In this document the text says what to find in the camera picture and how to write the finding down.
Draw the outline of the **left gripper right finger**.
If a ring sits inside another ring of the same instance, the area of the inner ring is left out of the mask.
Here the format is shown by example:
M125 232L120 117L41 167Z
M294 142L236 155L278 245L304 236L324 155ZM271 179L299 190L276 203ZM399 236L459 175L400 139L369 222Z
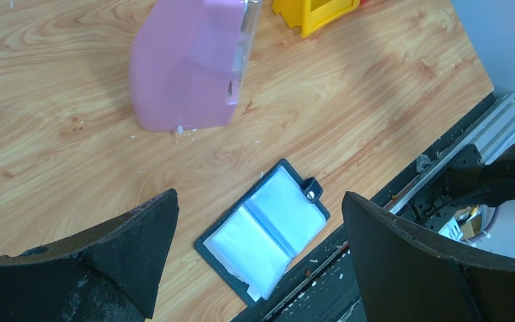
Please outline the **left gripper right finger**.
M515 321L515 258L448 239L347 192L342 214L368 321Z

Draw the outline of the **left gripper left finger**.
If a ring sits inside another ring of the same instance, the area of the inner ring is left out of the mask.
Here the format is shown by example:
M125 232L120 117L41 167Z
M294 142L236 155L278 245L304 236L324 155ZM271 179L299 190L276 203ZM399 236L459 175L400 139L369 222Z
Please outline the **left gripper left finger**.
M0 256L0 321L152 318L178 214L169 189L72 236Z

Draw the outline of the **blue leather card holder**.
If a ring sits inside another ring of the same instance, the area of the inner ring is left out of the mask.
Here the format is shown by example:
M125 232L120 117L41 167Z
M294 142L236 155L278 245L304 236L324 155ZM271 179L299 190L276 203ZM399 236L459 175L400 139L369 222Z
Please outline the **blue leather card holder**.
M195 242L195 250L248 306L267 300L291 261L323 230L331 214L323 188L286 159L269 171Z

